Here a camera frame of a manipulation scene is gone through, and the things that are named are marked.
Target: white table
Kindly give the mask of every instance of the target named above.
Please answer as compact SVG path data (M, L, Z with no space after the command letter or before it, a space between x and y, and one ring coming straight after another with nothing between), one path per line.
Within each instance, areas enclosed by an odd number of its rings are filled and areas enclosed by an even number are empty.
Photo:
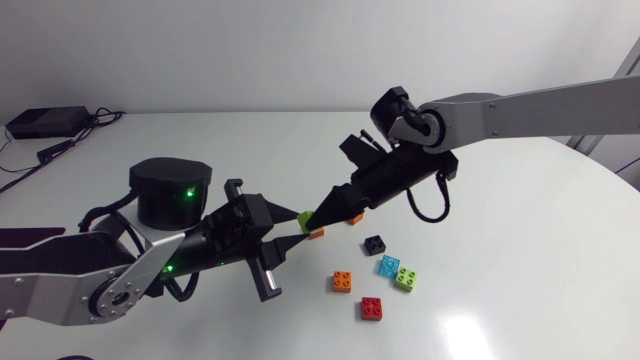
M74 232L89 208L127 192L130 166L154 156L213 167L207 212L233 177L245 193L314 210L355 169L338 145L363 127L380 140L365 113L128 115L0 195L0 226ZM21 143L0 154L4 166L29 165L45 146ZM448 219L419 221L403 195L355 227L327 227L274 271L283 294L273 300L260 303L248 266L234 263L202 273L186 303L145 298L106 325L9 321L0 358L638 359L638 192L548 139L485 141L455 154ZM415 196L425 213L441 211L433 179ZM270 236L298 231L291 222ZM381 256L364 255L363 239L375 234L418 272L412 293L376 274ZM330 291L334 270L353 273L350 294ZM382 298L381 322L360 320L362 296Z

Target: lime green lego brick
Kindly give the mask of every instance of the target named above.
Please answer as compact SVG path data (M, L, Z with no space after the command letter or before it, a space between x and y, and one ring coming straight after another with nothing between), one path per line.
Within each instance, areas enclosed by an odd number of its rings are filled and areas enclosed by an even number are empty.
M400 270L398 270L398 275L396 275L396 280L393 282L393 284L403 290L410 292L416 285L417 278L418 274L416 274L414 271L400 268Z
M298 214L298 224L300 224L300 228L302 232L305 234L309 233L309 229L307 229L307 221L311 219L313 215L313 211L305 211L303 213Z

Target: black cylindrical sensor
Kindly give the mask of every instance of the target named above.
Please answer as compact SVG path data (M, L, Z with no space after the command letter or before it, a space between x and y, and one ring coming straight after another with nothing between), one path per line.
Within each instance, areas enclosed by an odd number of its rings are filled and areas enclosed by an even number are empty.
M198 224L207 201L212 169L176 158L147 159L129 170L129 186L138 194L138 220L158 230Z

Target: white wall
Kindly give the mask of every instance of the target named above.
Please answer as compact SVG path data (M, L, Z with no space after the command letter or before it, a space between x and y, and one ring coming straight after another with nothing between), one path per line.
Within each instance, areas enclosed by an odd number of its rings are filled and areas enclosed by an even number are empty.
M41 106L368 110L399 84L419 104L603 79L639 14L638 0L3 0L0 123ZM603 149L610 168L640 153Z

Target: cable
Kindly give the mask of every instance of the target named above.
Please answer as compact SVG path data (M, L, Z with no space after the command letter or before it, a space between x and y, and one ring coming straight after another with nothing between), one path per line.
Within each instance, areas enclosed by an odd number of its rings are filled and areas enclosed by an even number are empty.
M616 171L614 174L617 174L617 173L619 173L619 172L623 171L624 169L626 169L626 168L628 168L629 166L631 166L631 165L635 164L635 163L636 163L636 162L638 162L639 160L640 160L640 157L639 157L639 158L637 158L637 159L635 159L635 160L633 160L632 162L628 163L627 165L625 165L625 166L621 167L621 168L620 168L618 171Z
M80 232L89 231L89 226L91 226L91 222L101 216L110 214L112 212L118 211L123 207L129 205L133 200L138 197L133 190L131 190L127 195L125 195L122 199L114 202L113 204L109 204L107 206L96 207L87 212L84 218L78 224L80 228Z
M144 254L144 247L142 246L142 242L140 241L140 238L138 238L138 235L136 234L136 232L133 231L133 228L131 227L131 224L129 224L127 219L125 219L125 217L118 212L118 210L129 205L137 197L138 195L133 191L131 191L127 195L125 195L125 197L114 202L113 204L102 206L102 207L96 207L89 210L87 214L84 216L84 218L78 224L78 227L80 228L80 232L89 231L89 227L91 226L91 222L93 222L93 220L104 215L111 215L114 217L114 219L116 219L116 221L118 221L118 223L120 223L120 225L125 229L127 234L129 234L129 236L131 237L131 240L133 240L133 243L136 245L136 248L138 249L138 252L140 253L140 255Z
M191 277L189 277L189 282L187 283L187 287L184 288L184 291L182 291L176 279L168 280L164 284L164 286L167 288L174 299L178 300L178 302L184 302L189 300L195 293L199 278L199 272L191 274Z
M411 193L411 189L407 189L407 199L409 199L409 205L411 205L411 210L416 216L428 223L438 223L444 220L447 215L449 215L449 208L451 208L451 202L449 201L449 190L447 189L447 179L444 177L444 174L440 171L436 174L436 181L438 182L438 188L440 188L440 192L442 193L442 197L444 198L444 211L442 215L438 216L435 219L424 216L418 207L416 206L416 202L413 199L413 194Z
M120 120L122 118L122 116L126 114L124 111L110 111L107 108L101 107L99 108L94 115L92 116L92 120L91 122L85 127L83 128L80 133L73 139L70 141L69 145L60 150L59 152L57 152L56 154L54 154L53 156L51 156L51 158L49 158L47 161L44 161L38 165L35 165L31 168L25 168L25 169L21 169L21 170L7 170L4 168L0 168L3 171L7 171L7 172L11 172L11 173L15 173L15 172L23 172L23 171L27 171L26 173L22 174L22 176L20 176L19 178L12 180L10 182L8 182L7 184L3 185L2 187L0 187L0 194L9 190L10 188L12 188L14 185L20 183L21 181L25 180L26 178L28 178L29 176L33 175L35 172L37 172L38 170L44 168L45 166L49 165L50 163L52 163L55 159L59 158L60 156L64 155L67 151L71 150L71 148L73 148L76 144L78 144L79 142L83 141L84 139L86 139L87 137L89 137L89 135L91 135L91 133L93 132L93 130L95 130L96 128L99 127L104 127L107 125L111 125L114 122ZM100 122L100 118L104 117L104 116L113 116L113 119L109 120L109 121L105 121L105 122ZM4 145L2 145L2 148L0 148L0 151L2 151L4 149L4 147L11 142L11 140L9 139L9 137L7 136L7 129L5 128L5 137L7 137L8 142L5 142Z

